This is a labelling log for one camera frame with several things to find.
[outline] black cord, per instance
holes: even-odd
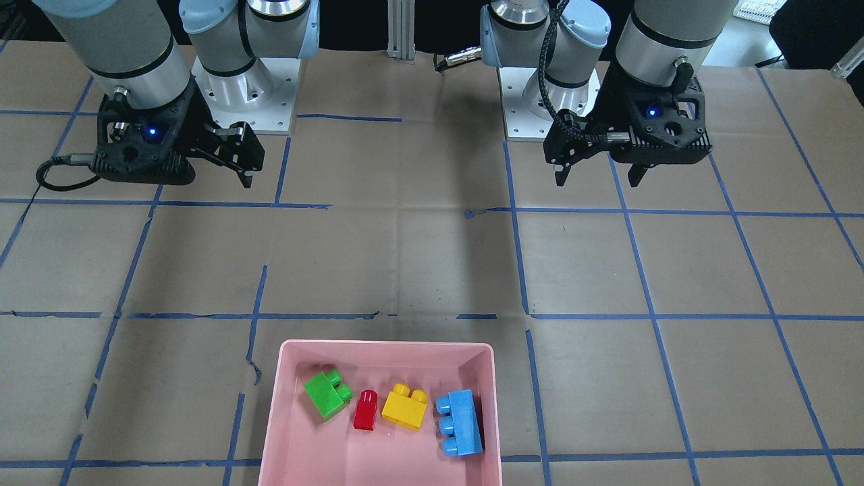
[[[83,182],[78,182],[76,184],[71,184],[68,186],[55,186],[52,183],[45,180],[48,176],[48,171],[51,170],[52,167],[57,165],[70,165],[70,166],[87,166],[90,164],[90,161],[82,160],[81,162],[75,162],[72,160],[70,156],[65,157],[52,157],[50,160],[42,163],[39,166],[39,169],[36,170],[36,181],[45,189],[57,191],[57,192],[67,192],[75,189],[85,188],[94,182],[98,181],[102,177],[95,176],[90,179],[87,179]]]
[[[584,140],[593,144],[602,144],[607,141],[605,135],[588,135],[576,129],[574,126],[564,123],[561,115],[559,115],[558,112],[555,111],[555,107],[552,105],[552,100],[549,98],[549,88],[546,87],[546,68],[549,67],[550,64],[550,46],[552,44],[552,40],[556,37],[558,23],[561,21],[561,15],[563,15],[564,9],[567,8],[568,3],[570,3],[570,0],[561,0],[561,2],[558,3],[558,6],[555,7],[554,10],[552,10],[549,28],[546,29],[546,36],[543,38],[542,47],[540,47],[540,62],[537,65],[537,78],[538,82],[540,83],[540,96],[541,98],[543,98],[543,106],[546,108],[546,111],[549,112],[549,115],[552,117],[552,122],[562,127],[562,129],[566,131],[568,135],[570,135],[576,140]]]

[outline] black curtain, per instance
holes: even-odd
[[[633,0],[595,0],[612,17],[613,30],[602,59],[611,60]],[[32,41],[61,41],[51,22],[32,0],[20,0]],[[158,0],[180,44],[189,44],[177,6],[180,0]],[[451,54],[480,44],[480,7],[488,0],[416,0],[416,49]],[[321,47],[334,50],[387,49],[387,0],[321,0]]]

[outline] building block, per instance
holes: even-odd
[[[335,369],[318,373],[303,388],[325,420],[330,420],[351,401],[351,388],[342,384],[342,375]]]
[[[419,431],[428,402],[429,396],[423,390],[414,390],[412,393],[408,385],[397,383],[387,395],[381,418],[412,431]]]
[[[447,436],[442,450],[447,456],[467,456],[483,451],[477,412],[471,390],[450,392],[435,401],[435,409],[441,415],[438,428]]]
[[[378,411],[378,394],[372,390],[363,390],[360,400],[357,400],[357,411],[354,412],[354,428],[364,431],[375,427],[375,412]]]

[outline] pink bin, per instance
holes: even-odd
[[[321,371],[337,368],[354,398],[324,421],[303,390]],[[419,432],[381,419],[393,385],[429,394]],[[353,427],[360,392],[378,392],[374,431]],[[447,457],[435,400],[471,388],[484,451]],[[450,342],[286,341],[258,486],[501,486],[495,367],[488,344]]]

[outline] metal plate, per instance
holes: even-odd
[[[522,99],[522,91],[536,69],[531,67],[502,67],[498,70],[501,87],[501,106],[504,109],[504,127],[507,140],[513,142],[542,142],[552,122],[531,112]],[[591,73],[588,82],[588,102],[577,112],[579,115],[591,112],[600,90],[597,71]]]
[[[277,58],[263,58],[261,61],[270,70],[273,85],[276,86],[276,93],[269,104],[250,112],[228,112],[223,107],[216,106],[210,99],[207,100],[207,105],[213,113],[213,120],[220,126],[227,127],[232,123],[245,121],[260,135],[290,135],[294,123],[297,86],[300,84],[301,61]],[[203,73],[204,67],[196,58],[192,74],[197,78]]]

